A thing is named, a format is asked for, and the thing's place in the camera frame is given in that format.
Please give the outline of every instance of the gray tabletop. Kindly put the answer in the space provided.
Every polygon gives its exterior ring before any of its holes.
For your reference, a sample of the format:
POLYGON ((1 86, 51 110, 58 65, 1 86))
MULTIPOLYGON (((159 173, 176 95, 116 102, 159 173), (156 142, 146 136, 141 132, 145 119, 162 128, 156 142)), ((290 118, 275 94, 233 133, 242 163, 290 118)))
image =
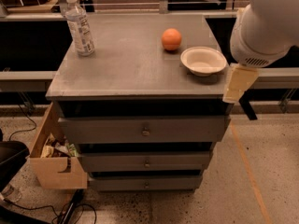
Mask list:
POLYGON ((197 77, 180 62, 180 54, 187 48, 221 50, 202 15, 91 14, 88 18, 95 52, 80 57, 71 45, 47 92, 50 100, 222 97, 226 69, 197 77), (161 43, 168 28, 182 34, 175 52, 165 51, 161 43))

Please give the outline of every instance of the orange ball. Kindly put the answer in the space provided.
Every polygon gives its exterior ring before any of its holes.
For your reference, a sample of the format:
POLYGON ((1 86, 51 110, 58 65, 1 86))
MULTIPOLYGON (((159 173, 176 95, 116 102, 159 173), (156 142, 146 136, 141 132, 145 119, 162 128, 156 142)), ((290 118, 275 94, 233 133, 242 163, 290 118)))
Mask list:
POLYGON ((162 34, 162 45, 166 50, 176 50, 181 43, 181 34, 175 28, 169 28, 162 34))

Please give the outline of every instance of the bottle label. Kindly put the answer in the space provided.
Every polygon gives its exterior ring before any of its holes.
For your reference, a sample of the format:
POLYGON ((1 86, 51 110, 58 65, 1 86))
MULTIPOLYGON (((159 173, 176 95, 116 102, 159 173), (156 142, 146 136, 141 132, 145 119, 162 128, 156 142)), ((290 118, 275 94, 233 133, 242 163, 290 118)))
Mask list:
POLYGON ((92 35, 86 16, 77 21, 67 21, 75 47, 80 52, 91 52, 94 49, 92 35))

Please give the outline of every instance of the floor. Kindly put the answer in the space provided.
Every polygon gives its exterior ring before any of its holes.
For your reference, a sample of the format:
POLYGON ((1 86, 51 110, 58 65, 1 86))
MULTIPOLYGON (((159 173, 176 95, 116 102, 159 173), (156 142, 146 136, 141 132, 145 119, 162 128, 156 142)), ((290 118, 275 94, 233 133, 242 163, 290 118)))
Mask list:
MULTIPOLYGON (((37 126, 43 108, 31 116, 37 126)), ((235 107, 231 124, 195 192, 100 193, 86 189, 81 203, 95 208, 99 224, 299 223, 299 104, 292 104, 286 114, 277 105, 254 108, 258 120, 250 121, 235 107)), ((0 108, 0 127, 8 140, 13 132, 31 129, 33 124, 17 106, 9 106, 0 108)), ((16 133, 12 139, 29 146, 35 132, 16 133)), ((22 194, 18 204, 26 207, 51 204, 59 213, 72 197, 70 190, 42 189, 30 160, 11 183, 22 194)), ((48 222, 55 218, 49 208, 24 211, 1 204, 48 222)), ((85 206, 82 213, 80 207, 70 223, 94 223, 94 212, 85 206)))

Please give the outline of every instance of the water bottle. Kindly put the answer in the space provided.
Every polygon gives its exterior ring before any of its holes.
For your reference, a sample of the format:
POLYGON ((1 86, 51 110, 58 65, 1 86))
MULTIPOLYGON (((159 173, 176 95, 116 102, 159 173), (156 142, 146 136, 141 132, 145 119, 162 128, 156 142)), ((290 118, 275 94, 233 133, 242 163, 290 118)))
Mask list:
POLYGON ((65 12, 65 17, 75 49, 79 55, 89 56, 94 52, 94 44, 86 11, 79 5, 78 0, 66 0, 66 2, 68 10, 65 12))
POLYGON ((16 203, 21 198, 21 193, 18 189, 13 187, 11 184, 7 186, 0 192, 0 195, 4 199, 10 200, 12 203, 16 203))

